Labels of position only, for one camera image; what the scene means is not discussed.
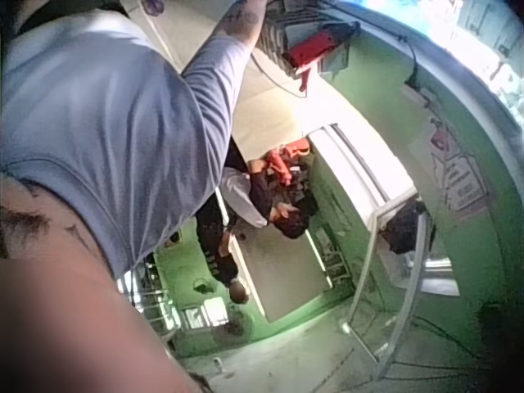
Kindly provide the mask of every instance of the floor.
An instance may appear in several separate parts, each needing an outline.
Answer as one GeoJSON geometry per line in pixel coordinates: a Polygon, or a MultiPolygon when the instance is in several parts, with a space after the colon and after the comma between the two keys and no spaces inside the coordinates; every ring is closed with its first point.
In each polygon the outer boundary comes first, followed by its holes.
{"type": "MultiPolygon", "coordinates": [[[[349,301],[268,340],[184,359],[183,364],[205,375],[217,392],[240,393],[248,386],[254,393],[476,391],[475,360],[453,342],[421,327],[410,329],[387,379],[374,381],[369,356],[341,329],[349,301]],[[221,373],[214,365],[216,358],[223,365],[221,373]]],[[[392,317],[366,304],[356,314],[353,327],[379,356],[391,334],[392,317]]]]}

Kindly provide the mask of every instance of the metal railing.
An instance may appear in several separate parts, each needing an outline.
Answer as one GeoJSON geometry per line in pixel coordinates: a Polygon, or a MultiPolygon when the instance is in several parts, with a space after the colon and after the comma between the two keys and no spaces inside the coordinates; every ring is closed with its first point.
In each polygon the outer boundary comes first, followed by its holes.
{"type": "Polygon", "coordinates": [[[351,303],[350,311],[347,316],[346,325],[349,328],[351,336],[363,348],[364,352],[369,355],[369,358],[374,362],[375,368],[373,370],[373,378],[376,380],[383,379],[390,369],[391,364],[395,360],[396,353],[401,346],[402,340],[405,337],[406,329],[411,323],[411,318],[417,304],[418,295],[422,285],[422,276],[424,272],[424,261],[427,259],[428,248],[431,237],[432,221],[428,213],[422,213],[418,217],[418,231],[417,231],[417,245],[415,248],[415,257],[413,261],[413,268],[409,285],[404,295],[404,302],[396,317],[395,327],[393,333],[384,345],[384,352],[379,356],[366,345],[362,337],[351,326],[355,317],[357,306],[364,291],[364,285],[369,275],[369,271],[375,256],[375,248],[377,245],[377,236],[379,229],[379,220],[384,215],[401,207],[407,200],[417,195],[417,190],[412,188],[399,196],[398,198],[387,202],[384,206],[378,208],[371,216],[371,237],[369,239],[368,251],[364,266],[360,274],[359,283],[355,292],[355,296],[351,303]]]}

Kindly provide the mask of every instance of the red object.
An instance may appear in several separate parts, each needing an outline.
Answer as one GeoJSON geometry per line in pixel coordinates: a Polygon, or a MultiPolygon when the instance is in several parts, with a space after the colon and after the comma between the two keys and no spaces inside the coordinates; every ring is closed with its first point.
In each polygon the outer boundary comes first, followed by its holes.
{"type": "Polygon", "coordinates": [[[296,69],[296,73],[302,73],[302,85],[300,91],[307,90],[311,68],[318,64],[324,56],[335,50],[339,45],[347,41],[355,32],[355,25],[335,24],[326,26],[316,35],[299,43],[285,53],[284,58],[296,69]]]}
{"type": "Polygon", "coordinates": [[[310,150],[309,142],[306,138],[288,143],[284,147],[284,151],[289,158],[295,158],[296,156],[307,156],[310,150]]]}
{"type": "MultiPolygon", "coordinates": [[[[297,156],[306,156],[309,154],[309,142],[306,138],[299,139],[285,145],[282,149],[284,156],[289,159],[295,158],[297,156]]],[[[269,163],[269,168],[274,170],[279,176],[280,181],[283,185],[289,186],[293,180],[293,176],[289,168],[287,167],[286,161],[282,158],[279,149],[273,149],[268,155],[267,160],[269,163]]]]}
{"type": "Polygon", "coordinates": [[[278,149],[273,149],[268,154],[268,162],[269,168],[274,170],[280,176],[281,183],[285,186],[289,186],[293,180],[293,176],[291,176],[289,168],[287,168],[286,163],[278,153],[278,149]]]}

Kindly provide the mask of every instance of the white shirt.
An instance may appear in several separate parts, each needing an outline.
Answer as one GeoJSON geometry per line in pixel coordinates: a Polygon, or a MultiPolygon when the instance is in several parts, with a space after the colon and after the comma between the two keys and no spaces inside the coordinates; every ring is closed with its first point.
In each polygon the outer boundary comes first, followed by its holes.
{"type": "Polygon", "coordinates": [[[220,181],[220,192],[226,203],[235,213],[256,228],[263,228],[268,221],[255,208],[249,198],[251,182],[249,174],[234,168],[225,167],[220,181]]]}

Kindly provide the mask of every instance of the poster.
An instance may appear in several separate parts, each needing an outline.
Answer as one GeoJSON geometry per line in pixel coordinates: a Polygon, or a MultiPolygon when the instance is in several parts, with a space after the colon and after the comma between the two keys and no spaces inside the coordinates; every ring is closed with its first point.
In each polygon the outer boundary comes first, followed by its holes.
{"type": "Polygon", "coordinates": [[[488,191],[475,157],[457,144],[444,122],[430,116],[409,149],[434,178],[447,209],[460,218],[486,207],[488,191]]]}

